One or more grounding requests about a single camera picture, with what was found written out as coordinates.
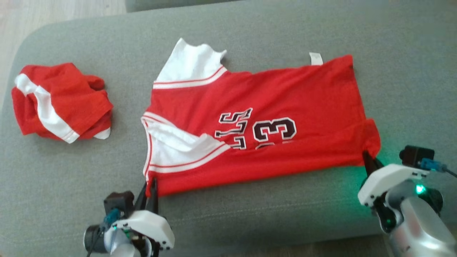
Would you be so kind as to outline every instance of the gray fabric surface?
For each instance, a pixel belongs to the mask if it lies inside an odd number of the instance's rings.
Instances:
[[[378,125],[384,163],[406,144],[431,147],[456,169],[457,5],[438,1],[236,1],[78,20],[46,26],[21,45],[9,89],[26,64],[73,62],[105,79],[114,104],[107,140],[24,137],[6,97],[0,127],[0,252],[5,257],[85,254],[86,227],[103,218],[112,191],[138,194],[146,156],[139,121],[153,80],[174,44],[227,49],[231,71],[310,64],[352,54],[368,117]],[[379,233],[359,206],[363,168],[339,168],[235,184],[160,200],[176,235],[163,256],[211,256],[259,247]],[[456,224],[456,180],[425,182],[445,196]]]
[[[204,5],[235,0],[125,0],[127,12],[146,11],[160,8]]]

